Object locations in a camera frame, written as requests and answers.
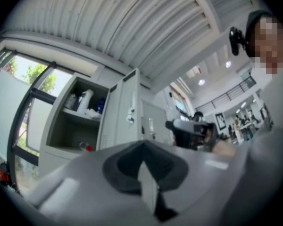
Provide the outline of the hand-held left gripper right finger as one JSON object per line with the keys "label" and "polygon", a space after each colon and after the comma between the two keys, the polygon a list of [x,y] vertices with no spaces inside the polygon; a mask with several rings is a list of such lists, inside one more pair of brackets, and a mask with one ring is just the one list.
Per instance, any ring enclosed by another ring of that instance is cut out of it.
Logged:
{"label": "hand-held left gripper right finger", "polygon": [[144,141],[142,157],[158,185],[154,216],[165,226],[241,226],[241,179],[248,147],[235,156]]}

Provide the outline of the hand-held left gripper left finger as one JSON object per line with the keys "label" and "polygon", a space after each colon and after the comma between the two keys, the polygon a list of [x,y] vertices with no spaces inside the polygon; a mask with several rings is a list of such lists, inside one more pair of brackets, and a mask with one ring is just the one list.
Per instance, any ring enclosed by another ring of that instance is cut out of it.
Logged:
{"label": "hand-held left gripper left finger", "polygon": [[102,166],[129,144],[83,153],[39,181],[25,199],[59,226],[155,226],[156,183],[145,163],[138,167],[141,195],[115,190]]}

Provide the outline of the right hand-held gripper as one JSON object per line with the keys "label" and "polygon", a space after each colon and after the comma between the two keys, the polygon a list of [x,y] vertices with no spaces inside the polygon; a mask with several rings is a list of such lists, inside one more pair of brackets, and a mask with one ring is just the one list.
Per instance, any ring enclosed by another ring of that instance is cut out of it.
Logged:
{"label": "right hand-held gripper", "polygon": [[213,146],[218,141],[218,131],[215,123],[174,119],[166,121],[165,127],[173,131],[177,147],[212,152]]}

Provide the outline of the person's right hand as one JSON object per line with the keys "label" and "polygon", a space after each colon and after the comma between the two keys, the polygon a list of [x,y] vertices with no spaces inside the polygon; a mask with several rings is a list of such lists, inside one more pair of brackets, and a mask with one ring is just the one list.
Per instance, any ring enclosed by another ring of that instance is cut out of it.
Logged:
{"label": "person's right hand", "polygon": [[225,141],[219,140],[215,143],[212,148],[212,153],[222,155],[222,156],[235,156],[236,148]]}

